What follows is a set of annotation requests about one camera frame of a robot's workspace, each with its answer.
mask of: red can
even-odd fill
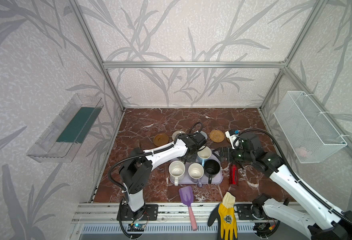
[[[230,166],[229,185],[236,187],[238,185],[238,168],[235,164]]]

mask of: pink spatula handle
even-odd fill
[[[190,223],[192,224],[192,230],[197,230],[197,223],[195,219],[195,215],[193,214],[192,207],[188,207]]]

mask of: wallpaper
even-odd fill
[[[315,0],[79,0],[104,61],[283,61]],[[260,105],[272,69],[109,69],[126,107]]]
[[[341,149],[319,163],[300,163],[274,117],[287,91],[297,90],[291,79],[283,76],[262,112],[293,170],[331,203],[352,211],[352,159],[346,150]]]
[[[110,76],[125,106],[258,107],[278,69],[118,69]]]
[[[79,93],[104,108],[72,163],[26,156]],[[63,239],[88,201],[118,105],[66,1],[0,0],[0,239]]]
[[[326,5],[290,67],[352,137],[352,0]]]

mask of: glove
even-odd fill
[[[223,202],[218,204],[209,216],[209,227],[212,226],[216,219],[218,220],[218,240],[228,240],[228,237],[230,240],[233,240],[233,234],[235,235],[234,238],[237,239],[237,222],[235,217],[235,209],[233,208],[234,203],[235,197],[232,196],[229,192],[227,192],[223,198]]]

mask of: brown marble countertop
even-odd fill
[[[176,130],[189,130],[195,122],[204,124],[203,131],[209,133],[218,129],[226,132],[229,129],[243,130],[249,127],[265,129],[265,125],[256,108],[180,108],[180,109],[127,109],[116,137],[102,180],[97,189],[94,202],[120,202],[122,193],[119,187],[111,183],[106,174],[110,166],[126,158],[130,151],[140,141],[141,149],[152,149],[153,137],[158,133],[166,133],[170,141]],[[260,134],[260,140],[265,151],[275,151],[268,136]],[[224,140],[221,143],[207,140],[207,146],[230,146]],[[169,180],[168,166],[164,163],[152,171],[147,186],[144,188],[145,202],[181,202],[178,189],[186,185],[173,185]],[[229,165],[227,161],[221,163],[223,181],[219,185],[204,184],[202,188],[192,185],[195,202],[221,202],[226,191],[236,197],[237,202],[251,202],[259,194],[265,193],[284,201],[289,195],[279,185],[265,177],[254,167],[247,165],[239,169],[239,183],[233,188],[229,186]],[[118,167],[112,173],[115,180],[121,182]]]

